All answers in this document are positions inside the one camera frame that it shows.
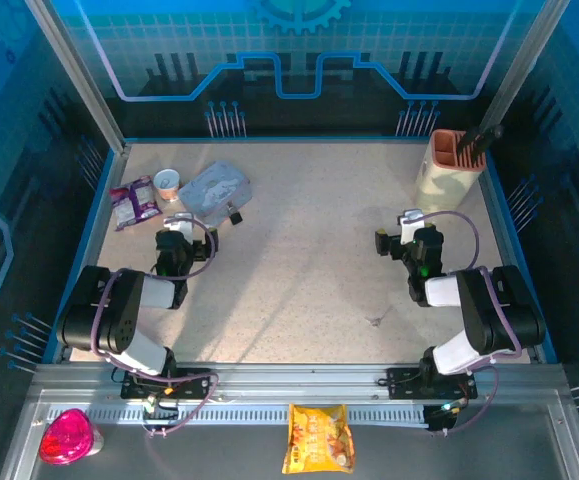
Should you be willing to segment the light blue cartoon tin box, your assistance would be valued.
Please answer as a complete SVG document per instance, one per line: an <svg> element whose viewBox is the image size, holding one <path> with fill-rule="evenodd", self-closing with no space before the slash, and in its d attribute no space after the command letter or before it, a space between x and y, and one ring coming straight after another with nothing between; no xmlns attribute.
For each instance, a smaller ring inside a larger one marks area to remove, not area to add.
<svg viewBox="0 0 579 480"><path fill-rule="evenodd" d="M178 197L187 212L206 226L218 227L229 220L227 203L241 208L252 198L249 178L226 161L216 161L186 183Z"/></svg>

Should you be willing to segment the purple snack bag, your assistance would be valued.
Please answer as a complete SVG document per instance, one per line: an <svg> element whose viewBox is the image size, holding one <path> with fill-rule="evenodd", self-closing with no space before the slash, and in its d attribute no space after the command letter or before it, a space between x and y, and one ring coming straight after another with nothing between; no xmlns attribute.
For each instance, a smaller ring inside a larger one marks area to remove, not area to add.
<svg viewBox="0 0 579 480"><path fill-rule="evenodd" d="M142 223L162 214L148 175L109 190L116 231Z"/></svg>

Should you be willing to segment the small open tin can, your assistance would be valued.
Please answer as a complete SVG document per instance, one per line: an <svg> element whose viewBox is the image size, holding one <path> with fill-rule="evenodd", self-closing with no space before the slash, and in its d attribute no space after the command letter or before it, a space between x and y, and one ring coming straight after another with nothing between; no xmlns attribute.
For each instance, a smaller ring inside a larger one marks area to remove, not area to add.
<svg viewBox="0 0 579 480"><path fill-rule="evenodd" d="M162 200L166 202L178 200L181 179L176 170L170 168L160 170L153 177L153 185Z"/></svg>

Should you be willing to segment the cream knife block orange top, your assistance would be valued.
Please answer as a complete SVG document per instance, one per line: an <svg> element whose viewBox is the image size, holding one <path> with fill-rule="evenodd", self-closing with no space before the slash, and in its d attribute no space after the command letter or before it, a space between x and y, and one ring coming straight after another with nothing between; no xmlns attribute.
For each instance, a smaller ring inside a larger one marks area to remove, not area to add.
<svg viewBox="0 0 579 480"><path fill-rule="evenodd" d="M484 153L477 158L467 148L457 153L465 134L447 129L432 132L415 182L414 207L425 214L456 210L485 170Z"/></svg>

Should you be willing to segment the yellow snack bag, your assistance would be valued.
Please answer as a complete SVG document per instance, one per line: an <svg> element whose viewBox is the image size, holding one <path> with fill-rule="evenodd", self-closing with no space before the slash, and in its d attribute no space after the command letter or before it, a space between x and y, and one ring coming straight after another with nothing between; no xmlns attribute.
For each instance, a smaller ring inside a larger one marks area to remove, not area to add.
<svg viewBox="0 0 579 480"><path fill-rule="evenodd" d="M356 450L346 405L289 406L283 474L351 474L355 463Z"/></svg>

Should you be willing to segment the magenta shiny plastic object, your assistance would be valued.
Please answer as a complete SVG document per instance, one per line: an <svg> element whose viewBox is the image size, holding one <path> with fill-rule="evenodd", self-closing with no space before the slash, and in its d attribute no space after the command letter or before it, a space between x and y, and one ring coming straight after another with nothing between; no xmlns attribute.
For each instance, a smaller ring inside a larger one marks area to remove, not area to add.
<svg viewBox="0 0 579 480"><path fill-rule="evenodd" d="M70 465L99 453L104 446L100 430L79 409L61 413L45 431L38 450L50 465Z"/></svg>

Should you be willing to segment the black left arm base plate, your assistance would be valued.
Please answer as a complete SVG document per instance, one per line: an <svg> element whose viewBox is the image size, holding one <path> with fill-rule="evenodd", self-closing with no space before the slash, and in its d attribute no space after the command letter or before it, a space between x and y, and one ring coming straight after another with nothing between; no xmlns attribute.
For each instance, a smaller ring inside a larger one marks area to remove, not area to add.
<svg viewBox="0 0 579 480"><path fill-rule="evenodd" d="M212 385L209 372L207 368L181 369L179 373L183 377L193 375L201 375L201 377L188 382L169 381L166 383L148 380L126 372L120 382L120 397L129 400L145 400L149 396L154 396L158 400L201 400L208 394L209 387Z"/></svg>

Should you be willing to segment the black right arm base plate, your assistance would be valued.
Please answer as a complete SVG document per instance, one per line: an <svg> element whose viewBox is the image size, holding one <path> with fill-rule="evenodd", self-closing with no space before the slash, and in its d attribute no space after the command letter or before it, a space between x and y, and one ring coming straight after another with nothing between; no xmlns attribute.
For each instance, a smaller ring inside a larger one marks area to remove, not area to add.
<svg viewBox="0 0 579 480"><path fill-rule="evenodd" d="M391 400L453 401L478 398L475 380L466 374L427 375L418 368L389 368L384 380Z"/></svg>

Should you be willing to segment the aluminium mounting rail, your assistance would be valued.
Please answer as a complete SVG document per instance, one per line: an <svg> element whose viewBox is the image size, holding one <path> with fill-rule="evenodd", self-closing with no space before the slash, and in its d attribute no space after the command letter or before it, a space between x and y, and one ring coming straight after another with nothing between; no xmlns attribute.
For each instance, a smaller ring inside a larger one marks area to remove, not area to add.
<svg viewBox="0 0 579 480"><path fill-rule="evenodd" d="M378 385L387 364L230 364L208 363L218 374L213 398L227 404L386 404ZM496 389L497 405L553 404L572 398L563 368L554 364L499 364L475 374L479 397ZM118 403L120 385L111 367L77 362L41 365L32 377L28 402Z"/></svg>

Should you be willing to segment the aluminium frame post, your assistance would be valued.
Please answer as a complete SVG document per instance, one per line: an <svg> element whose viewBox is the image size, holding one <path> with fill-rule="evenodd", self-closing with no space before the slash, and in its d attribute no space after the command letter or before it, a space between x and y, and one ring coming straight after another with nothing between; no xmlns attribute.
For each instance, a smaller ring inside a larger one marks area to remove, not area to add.
<svg viewBox="0 0 579 480"><path fill-rule="evenodd" d="M24 0L87 110L115 154L125 151L124 135L50 0Z"/></svg>
<svg viewBox="0 0 579 480"><path fill-rule="evenodd" d="M552 36L570 0L544 0L531 28L480 123L484 130L500 124Z"/></svg>

